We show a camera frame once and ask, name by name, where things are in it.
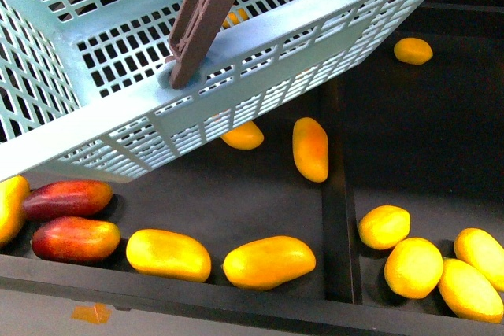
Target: light blue plastic crate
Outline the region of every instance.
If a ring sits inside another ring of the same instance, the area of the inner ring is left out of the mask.
[[[250,19],[173,90],[182,0],[0,0],[0,180],[133,180],[358,65],[422,1],[236,0]]]

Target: red mango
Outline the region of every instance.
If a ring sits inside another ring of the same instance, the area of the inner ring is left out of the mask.
[[[31,248],[43,260],[93,264],[110,256],[119,242],[119,227],[114,223],[63,216],[39,228]]]
[[[33,190],[23,201],[28,220],[47,221],[59,216],[92,216],[107,206],[112,187],[101,181],[58,181]]]

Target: yellow mango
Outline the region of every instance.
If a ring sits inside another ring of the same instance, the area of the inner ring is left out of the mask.
[[[441,252],[429,240],[400,241],[385,262],[385,281],[391,290],[409,299],[422,299],[435,288],[443,273]]]
[[[233,249],[222,268],[229,282],[242,289],[270,290],[315,269],[307,244],[290,236],[273,236]]]
[[[259,147],[265,140],[261,129],[249,121],[228,131],[221,136],[222,140],[238,150],[252,150]]]
[[[310,181],[322,183],[329,173],[328,135],[313,118],[296,121],[292,131],[292,153],[299,173]]]
[[[368,212],[359,222],[359,236],[374,249],[389,249],[410,233],[410,213],[398,206],[381,205]]]
[[[30,194],[28,181],[21,175],[0,183],[0,248],[11,242],[26,218],[23,200]]]
[[[441,297],[462,319],[501,323],[502,299],[477,269],[458,259],[445,259],[438,284]]]
[[[126,245],[129,264],[144,275],[205,282],[212,268],[210,255],[196,239],[167,230],[136,231]]]
[[[422,65],[429,61],[434,53],[430,45],[423,39],[409,37],[401,39],[394,45],[394,55],[401,62]]]
[[[466,228],[456,237],[455,255],[472,265],[497,291],[504,291],[504,249],[493,236],[479,228]]]
[[[239,8],[236,11],[228,13],[228,17],[226,18],[226,20],[224,20],[224,23],[222,23],[222,26],[225,29],[228,29],[232,25],[239,24],[241,21],[240,18],[243,21],[249,20],[249,15],[246,14],[245,9],[243,9],[243,8]]]

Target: brown metal bracket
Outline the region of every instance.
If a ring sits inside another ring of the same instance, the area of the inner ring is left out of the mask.
[[[235,0],[183,0],[169,36],[175,66],[169,76],[172,88],[187,85],[206,56]]]

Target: mango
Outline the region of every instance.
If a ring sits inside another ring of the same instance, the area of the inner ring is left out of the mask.
[[[226,20],[222,23],[222,26],[224,29],[228,29],[233,25],[237,25],[241,22],[241,20],[247,21],[249,20],[249,15],[246,14],[245,9],[239,8],[236,11],[228,13],[228,17],[226,17]]]
[[[391,290],[409,299],[422,299],[434,290],[443,273],[443,256],[424,238],[400,241],[385,262],[385,281]]]
[[[19,234],[25,217],[21,204],[30,193],[28,181],[21,175],[0,183],[0,248]]]
[[[431,46],[423,39],[408,37],[394,45],[394,55],[401,62],[423,65],[432,58],[434,53]]]
[[[444,259],[438,284],[441,297],[462,319],[501,323],[504,305],[497,290],[477,269],[458,259]]]
[[[328,135],[313,118],[296,121],[292,131],[292,153],[296,168],[306,179],[322,183],[328,178]]]
[[[202,243],[167,230],[136,231],[126,245],[126,258],[138,273],[184,281],[205,282],[212,269]]]
[[[59,216],[93,216],[112,196],[110,185],[101,181],[58,181],[33,190],[23,201],[23,211],[28,220],[40,222]]]
[[[234,286],[264,291],[310,273],[316,263],[307,244],[280,235],[233,249],[225,257],[222,269]]]
[[[43,260],[93,264],[110,256],[119,242],[119,227],[114,223],[63,216],[40,227],[31,248]]]
[[[497,291],[504,291],[504,248],[493,236],[479,228],[466,228],[454,243],[459,260],[472,265]]]
[[[359,222],[359,236],[367,246],[383,250],[397,245],[410,233],[410,213],[398,206],[381,205]]]
[[[265,140],[261,129],[253,121],[246,122],[228,131],[221,138],[229,146],[238,150],[253,150]]]

